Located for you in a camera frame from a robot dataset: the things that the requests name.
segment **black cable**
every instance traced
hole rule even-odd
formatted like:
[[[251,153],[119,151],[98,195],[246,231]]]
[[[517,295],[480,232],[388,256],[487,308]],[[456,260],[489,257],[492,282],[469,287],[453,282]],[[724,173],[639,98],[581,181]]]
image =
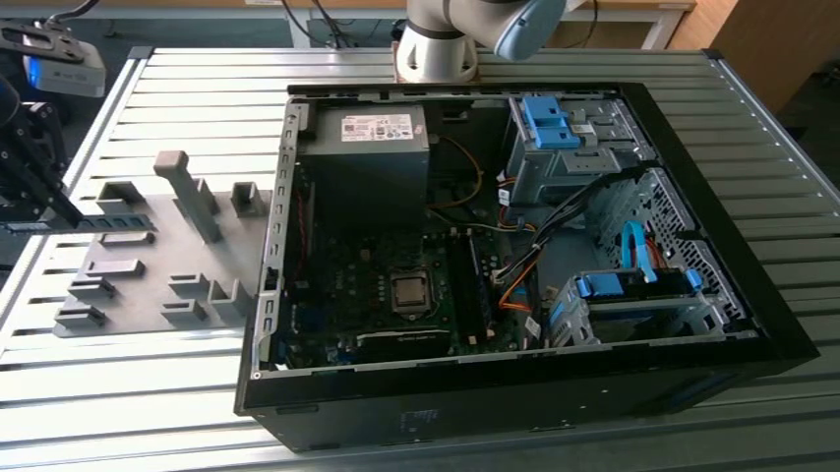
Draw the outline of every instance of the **black cable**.
[[[599,26],[599,10],[600,10],[599,0],[592,0],[592,23],[589,23],[589,32],[587,33],[587,37],[579,42],[576,42],[575,44],[571,44],[569,46],[564,46],[564,49],[569,49],[571,47],[577,47],[581,44],[583,44],[583,47],[587,47],[587,44],[589,43],[589,40],[592,39],[592,35],[595,34],[595,27]]]
[[[289,8],[289,3],[286,2],[286,0],[280,0],[280,2],[284,4],[284,8],[286,9],[286,15],[289,16],[289,21],[294,23],[296,27],[301,30],[301,32],[306,34],[306,37],[309,37],[310,40],[316,44],[321,44],[322,46],[328,46],[328,47],[334,47],[329,42],[322,41],[321,39],[317,39],[316,36],[310,34],[310,31],[308,31],[306,28],[304,28],[304,25],[301,25],[301,22],[298,21],[298,17],[296,17],[294,13],[292,13],[292,9]]]
[[[94,7],[97,7],[98,3],[101,3],[101,0],[87,0],[82,5],[74,8],[70,12],[57,13],[55,15],[52,15],[48,18],[47,23],[58,24],[58,23],[62,23],[65,20],[79,18],[82,15],[89,13]]]
[[[353,47],[353,44],[350,43],[349,39],[346,38],[346,35],[344,34],[342,29],[340,28],[340,24],[328,13],[328,9],[325,8],[325,6],[321,4],[321,0],[313,0],[313,3],[316,4],[316,7],[321,11],[321,15],[325,17],[325,22],[328,22],[330,31],[333,32],[333,35],[337,38],[337,46],[340,46],[341,44],[340,40],[342,40],[346,47]]]
[[[462,197],[458,194],[458,188],[453,187],[452,188],[452,201],[453,202],[458,202],[462,199]],[[479,215],[476,214],[476,212],[473,211],[473,209],[470,208],[470,203],[465,202],[462,205],[460,206],[454,206],[453,208],[462,208],[464,211],[470,215],[470,217],[473,218],[473,220],[477,223],[484,223],[483,219],[479,218]]]
[[[377,20],[377,24],[373,26],[373,30],[370,31],[370,34],[361,42],[362,45],[365,45],[365,43],[370,40],[373,35],[377,33],[377,30],[380,30],[380,25],[382,25],[382,20]]]

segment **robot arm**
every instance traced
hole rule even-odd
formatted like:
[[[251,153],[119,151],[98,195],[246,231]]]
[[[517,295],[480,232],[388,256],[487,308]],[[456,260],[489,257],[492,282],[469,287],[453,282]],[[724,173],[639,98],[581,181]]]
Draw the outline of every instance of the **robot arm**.
[[[468,82],[477,73],[476,42],[512,61],[528,59],[549,39],[567,0],[410,0],[397,52],[404,80]]]

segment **metal chassis frame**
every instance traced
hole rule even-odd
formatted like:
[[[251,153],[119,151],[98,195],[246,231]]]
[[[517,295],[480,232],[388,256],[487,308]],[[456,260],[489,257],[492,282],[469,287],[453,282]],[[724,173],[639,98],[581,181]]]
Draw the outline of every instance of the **metal chassis frame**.
[[[527,93],[533,91],[588,91],[593,89],[613,89],[635,113],[641,127],[648,135],[651,145],[657,150],[664,170],[671,178],[683,202],[694,213],[702,226],[702,231],[710,245],[719,256],[719,261],[728,280],[736,287],[742,303],[748,313],[763,326],[764,336],[760,339],[739,339],[716,345],[715,343],[691,344],[683,346],[628,346],[621,352],[577,352],[569,355],[556,355],[543,358],[520,356],[516,359],[496,360],[469,364],[432,365],[426,364],[414,369],[396,369],[366,371],[356,369],[352,375],[341,375],[341,382],[330,376],[289,376],[270,378],[255,371],[259,355],[259,343],[255,342],[257,333],[269,336],[277,329],[277,323],[269,323],[263,313],[276,313],[282,303],[280,297],[280,280],[274,289],[269,288],[261,294],[259,313],[254,313],[246,324],[246,340],[243,345],[243,360],[241,365],[239,383],[237,389],[237,413],[258,415],[269,418],[262,421],[269,430],[278,434],[277,425],[282,421],[272,421],[277,411],[286,408],[314,408],[318,411],[321,402],[342,403],[353,398],[356,402],[364,399],[400,396],[408,404],[413,404],[421,396],[433,395],[437,401],[446,402],[448,392],[460,389],[483,387],[532,385],[535,389],[547,388],[540,383],[564,381],[567,387],[584,377],[600,377],[605,384],[616,382],[613,373],[637,373],[639,382],[647,378],[644,372],[652,368],[659,371],[683,372],[687,377],[660,398],[645,405],[631,405],[632,416],[645,416],[663,412],[679,411],[714,394],[724,391],[743,380],[782,373],[798,364],[816,357],[818,351],[807,334],[774,286],[770,276],[752,254],[747,242],[740,235],[735,223],[727,215],[726,208],[707,182],[700,169],[681,144],[676,133],[649,95],[648,89],[640,84],[573,83],[573,84],[517,84],[517,85],[365,85],[365,86],[300,86],[289,89],[290,104],[284,124],[281,141],[281,159],[277,170],[277,195],[288,199],[288,192],[281,192],[292,183],[290,169],[294,168],[294,153],[297,148],[297,133],[308,127],[306,106],[297,104],[328,101],[333,103],[357,103],[386,101],[420,100],[425,98],[453,96],[464,98],[465,94],[475,94],[481,98],[492,98],[493,93]],[[284,200],[272,203],[273,206],[289,207]],[[282,276],[282,250],[285,242],[284,219],[285,214],[274,215],[269,228],[280,222],[278,231],[269,230],[263,283],[268,280],[268,267]],[[698,368],[711,369],[706,377],[698,377]],[[289,440],[290,431],[285,431]]]

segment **cable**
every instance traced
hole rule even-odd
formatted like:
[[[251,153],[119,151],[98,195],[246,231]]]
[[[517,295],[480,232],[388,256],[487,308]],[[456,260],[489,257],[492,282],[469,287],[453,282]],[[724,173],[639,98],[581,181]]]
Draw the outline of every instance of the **cable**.
[[[74,18],[79,18],[82,15],[89,13],[97,4],[101,3],[101,0],[87,0],[82,5],[74,8],[70,12],[57,13],[47,19],[48,25],[55,25],[62,23],[65,20],[73,20]]]
[[[465,204],[466,202],[469,202],[470,200],[476,198],[479,193],[483,191],[483,184],[485,183],[485,171],[483,170],[483,167],[479,165],[479,159],[476,158],[476,156],[466,150],[464,146],[461,146],[461,144],[456,140],[453,140],[448,136],[441,136],[441,139],[452,143],[461,150],[464,155],[466,155],[468,158],[470,159],[470,162],[473,163],[473,167],[476,167],[476,189],[473,190],[473,193],[468,195],[464,199],[456,202],[448,202],[444,204],[432,204],[428,206],[429,208],[458,207],[460,205]]]
[[[370,31],[370,34],[365,37],[365,39],[361,42],[362,45],[370,40],[373,35],[377,33],[377,30],[380,30],[380,25],[382,25],[382,20],[377,20],[377,24],[373,26],[373,30]]]
[[[485,229],[489,229],[492,231],[496,231],[497,233],[519,233],[520,232],[519,229],[497,228],[496,226],[491,226],[489,224],[485,224],[485,223],[470,223],[469,221],[456,220],[456,219],[450,218],[449,216],[446,216],[444,213],[441,213],[440,209],[437,209],[437,208],[428,208],[428,210],[444,222],[446,222],[448,224],[456,225],[456,226],[475,226],[477,228],[485,228]]]
[[[507,303],[508,298],[511,298],[511,294],[513,293],[513,290],[516,290],[516,287],[519,286],[519,284],[523,282],[523,280],[525,279],[525,276],[528,275],[528,273],[533,270],[535,266],[537,265],[537,261],[540,261],[540,255],[537,255],[537,257],[535,258],[535,260],[532,261],[532,263],[528,265],[528,267],[523,270],[523,272],[520,273],[520,276],[516,277],[516,280],[513,280],[513,283],[511,284],[511,286],[508,287],[508,289],[504,292],[504,295],[501,295],[501,298],[499,299],[499,307],[500,308],[511,308],[511,305],[516,305],[516,304],[509,304]]]
[[[595,34],[595,27],[599,25],[599,0],[592,0],[592,23],[589,24],[589,32],[587,33],[587,37],[579,42],[571,44],[569,46],[564,46],[564,49],[569,49],[571,47],[577,47],[583,44],[583,47],[587,47],[589,40],[592,39],[592,35]]]
[[[461,196],[458,195],[458,188],[457,187],[452,188],[452,190],[449,191],[449,194],[452,195],[452,200],[453,201],[461,199]],[[465,213],[468,213],[468,215],[470,216],[470,219],[473,220],[475,223],[481,223],[483,222],[483,219],[476,214],[476,212],[470,208],[469,204],[462,204],[461,206],[457,206],[457,208],[464,209]]]
[[[333,34],[337,38],[337,46],[340,46],[340,39],[341,39],[346,47],[353,47],[353,44],[350,44],[350,41],[348,40],[346,35],[344,34],[342,29],[340,28],[340,24],[328,13],[325,6],[321,4],[321,0],[313,0],[313,3],[316,4],[316,7],[321,11],[322,16],[325,17],[325,21],[328,22],[328,26],[330,27],[330,30],[333,31]]]
[[[301,32],[306,35],[306,37],[309,37],[310,40],[316,44],[321,44],[322,46],[334,47],[336,49],[340,49],[340,42],[338,41],[337,41],[337,44],[334,46],[328,41],[322,41],[321,39],[317,39],[316,36],[313,36],[313,34],[310,34],[310,31],[308,31],[306,28],[304,28],[304,25],[301,25],[301,22],[298,21],[298,17],[296,17],[294,13],[292,13],[292,8],[289,8],[289,2],[286,2],[286,0],[280,0],[280,2],[284,4],[284,8],[286,9],[286,16],[289,17],[289,21],[292,23],[294,23],[296,27],[301,30]]]
[[[508,209],[507,206],[500,206],[499,207],[499,227],[500,228],[516,228],[517,225],[516,224],[511,224],[508,223],[507,218],[504,217],[504,211]],[[531,224],[531,223],[525,223],[525,229],[528,229],[529,231],[535,232],[537,231],[537,227]]]

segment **aluminum slotted table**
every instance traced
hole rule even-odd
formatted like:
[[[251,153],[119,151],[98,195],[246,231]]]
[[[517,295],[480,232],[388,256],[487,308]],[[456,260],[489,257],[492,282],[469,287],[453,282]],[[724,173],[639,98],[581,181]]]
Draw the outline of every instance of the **aluminum slotted table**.
[[[297,456],[233,413],[242,330],[52,335],[91,236],[35,237],[0,296],[0,469],[840,469],[840,196],[726,61],[563,50],[483,64],[487,82],[648,85],[822,357],[673,416]],[[94,211],[85,199],[109,180],[171,193],[161,149],[191,155],[217,192],[270,189],[286,86],[392,75],[385,49],[137,48],[67,174],[75,200]]]

